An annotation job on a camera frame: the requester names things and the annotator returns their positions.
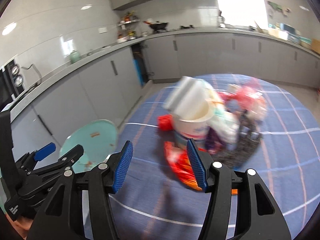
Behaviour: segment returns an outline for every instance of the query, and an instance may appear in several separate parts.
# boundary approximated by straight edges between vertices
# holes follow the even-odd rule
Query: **floor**
[[[320,124],[320,98],[318,101],[318,94],[316,90],[309,89],[307,87],[288,85],[276,82],[273,82],[273,84],[277,85],[282,89],[287,90],[289,93],[295,96],[295,98],[297,98],[306,108],[310,110],[310,112],[317,120],[318,124]],[[133,115],[136,109],[145,101],[146,98],[150,97],[154,93],[159,92],[162,88],[172,85],[173,83],[152,84],[151,89],[147,92],[145,96],[143,96],[139,100],[139,102],[135,105],[130,114],[127,116],[127,118],[121,125],[119,131],[122,131],[122,129],[124,128],[124,124],[130,119],[130,117]]]

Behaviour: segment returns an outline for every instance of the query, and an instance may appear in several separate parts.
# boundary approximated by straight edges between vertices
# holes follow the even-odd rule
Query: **blue gripper pad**
[[[129,142],[127,147],[124,149],[124,153],[121,156],[121,159],[115,170],[115,180],[112,185],[114,194],[117,193],[119,189],[121,189],[124,183],[124,179],[125,179],[125,176],[127,175],[132,156],[133,156],[133,144],[132,142]]]
[[[49,143],[40,150],[38,150],[33,157],[35,161],[42,161],[45,157],[49,156],[51,153],[54,153],[56,150],[56,145],[54,143]]]
[[[206,191],[208,183],[206,180],[205,169],[191,140],[188,140],[187,142],[187,154],[198,186],[203,191]]]

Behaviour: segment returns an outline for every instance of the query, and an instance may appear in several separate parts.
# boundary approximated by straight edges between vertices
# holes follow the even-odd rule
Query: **plaid tablecloth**
[[[200,76],[215,89],[229,83],[244,84],[248,76],[217,74]],[[268,103],[268,115],[259,129],[263,141],[257,153],[239,170],[254,168],[276,199],[294,238],[310,219],[320,200],[320,128],[311,112],[293,95],[259,81]],[[134,144],[133,159],[121,190],[111,195],[115,221],[122,240],[197,239],[210,194],[185,187],[164,158],[164,141],[172,132],[157,128],[157,117],[174,86],[162,89],[137,109],[119,136]],[[232,197],[227,238],[233,236],[237,197]],[[87,237],[90,218],[85,224]]]

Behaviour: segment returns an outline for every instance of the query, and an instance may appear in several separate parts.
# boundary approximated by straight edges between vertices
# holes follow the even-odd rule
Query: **silver screw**
[[[219,169],[219,168],[222,167],[222,163],[220,163],[220,162],[214,162],[214,163],[212,163],[212,166],[215,167],[215,168],[217,168],[217,169]]]
[[[104,169],[106,169],[107,167],[108,167],[108,165],[107,165],[106,163],[100,163],[99,166],[98,166],[98,168],[99,168],[100,170],[104,170]]]
[[[256,175],[256,171],[254,169],[248,169],[248,174],[251,176]]]
[[[69,177],[72,175],[72,170],[67,170],[64,172],[64,176]]]

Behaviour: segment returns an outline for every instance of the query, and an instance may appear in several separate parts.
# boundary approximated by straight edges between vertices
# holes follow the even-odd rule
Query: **microwave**
[[[12,59],[0,69],[0,111],[24,91],[20,67]]]

